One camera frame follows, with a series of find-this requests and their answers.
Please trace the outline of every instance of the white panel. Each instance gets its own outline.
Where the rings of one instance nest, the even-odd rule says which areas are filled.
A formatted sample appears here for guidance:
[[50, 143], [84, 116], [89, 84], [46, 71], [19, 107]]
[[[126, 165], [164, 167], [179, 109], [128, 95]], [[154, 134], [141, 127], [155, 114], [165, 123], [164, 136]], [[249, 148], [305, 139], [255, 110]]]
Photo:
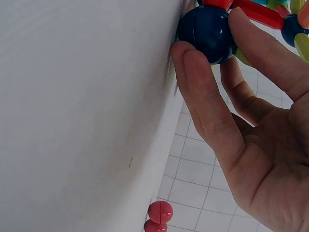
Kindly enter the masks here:
[[0, 2], [0, 231], [142, 230], [182, 106], [182, 8]]

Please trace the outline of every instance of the finger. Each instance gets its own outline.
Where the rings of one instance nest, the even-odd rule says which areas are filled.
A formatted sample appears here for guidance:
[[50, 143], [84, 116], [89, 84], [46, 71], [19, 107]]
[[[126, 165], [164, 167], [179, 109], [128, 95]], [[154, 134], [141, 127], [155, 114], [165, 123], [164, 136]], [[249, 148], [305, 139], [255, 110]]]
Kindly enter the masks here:
[[252, 126], [249, 125], [245, 120], [243, 120], [238, 115], [232, 113], [233, 120], [235, 121], [237, 127], [240, 130], [242, 137], [244, 137], [249, 131], [251, 131]]
[[185, 75], [185, 67], [184, 67], [184, 62], [183, 62], [183, 55], [187, 51], [191, 51], [191, 50], [196, 50], [193, 45], [187, 42], [184, 42], [184, 41], [178, 41], [175, 44], [173, 44], [173, 46], [171, 47], [170, 54], [171, 54], [171, 57], [173, 59], [173, 63], [175, 66], [179, 90], [190, 111], [190, 115], [192, 117], [192, 120], [193, 120], [193, 123], [194, 123], [194, 126], [197, 132], [204, 139], [205, 133], [204, 133], [202, 123], [199, 119], [196, 108], [192, 104], [192, 100], [190, 99], [190, 95], [188, 92], [188, 84], [187, 84], [187, 78]]
[[237, 8], [229, 15], [235, 43], [248, 61], [296, 101], [309, 91], [309, 65], [274, 37], [257, 28]]
[[220, 68], [223, 87], [236, 111], [246, 120], [256, 126], [276, 108], [269, 102], [255, 96], [244, 80], [235, 57], [221, 64]]
[[226, 174], [243, 154], [246, 145], [223, 101], [206, 57], [198, 51], [183, 56], [188, 89], [206, 136]]

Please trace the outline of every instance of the hand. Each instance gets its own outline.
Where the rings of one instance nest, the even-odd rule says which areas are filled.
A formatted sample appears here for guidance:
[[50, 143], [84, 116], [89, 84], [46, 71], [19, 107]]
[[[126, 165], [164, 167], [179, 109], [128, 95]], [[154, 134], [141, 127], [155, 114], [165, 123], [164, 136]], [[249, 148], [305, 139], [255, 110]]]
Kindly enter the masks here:
[[239, 206], [275, 232], [308, 232], [309, 64], [240, 10], [229, 24], [248, 61], [293, 100], [291, 109], [257, 98], [231, 58], [221, 65], [222, 83], [250, 126], [229, 111], [205, 56], [181, 41], [171, 48], [180, 91]]

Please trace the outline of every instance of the tiled floor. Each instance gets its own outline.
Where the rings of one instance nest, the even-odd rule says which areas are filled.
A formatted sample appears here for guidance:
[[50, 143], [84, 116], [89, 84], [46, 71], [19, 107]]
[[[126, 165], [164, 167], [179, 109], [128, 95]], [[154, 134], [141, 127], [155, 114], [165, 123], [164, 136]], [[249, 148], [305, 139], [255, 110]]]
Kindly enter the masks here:
[[[259, 27], [283, 42], [280, 32]], [[240, 68], [257, 96], [276, 106], [290, 108], [292, 101], [276, 85], [255, 69], [241, 63]], [[222, 97], [235, 113], [222, 87], [220, 68], [216, 67], [214, 73]], [[174, 208], [169, 232], [270, 232], [235, 203], [218, 160], [195, 130], [185, 104], [158, 198], [170, 202]]]

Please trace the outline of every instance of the navy blue ball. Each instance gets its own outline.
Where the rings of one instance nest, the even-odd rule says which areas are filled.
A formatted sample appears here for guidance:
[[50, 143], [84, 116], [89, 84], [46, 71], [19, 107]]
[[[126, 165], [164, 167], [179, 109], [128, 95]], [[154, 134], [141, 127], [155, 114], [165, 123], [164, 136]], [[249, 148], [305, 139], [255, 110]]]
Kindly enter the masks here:
[[191, 43], [210, 64], [231, 58], [237, 50], [228, 26], [228, 13], [216, 6], [200, 6], [189, 11], [179, 22], [179, 40]]
[[309, 34], [308, 29], [304, 29], [298, 23], [297, 15], [291, 14], [284, 18], [284, 25], [281, 30], [281, 35], [284, 40], [292, 47], [295, 47], [294, 39], [298, 33]]

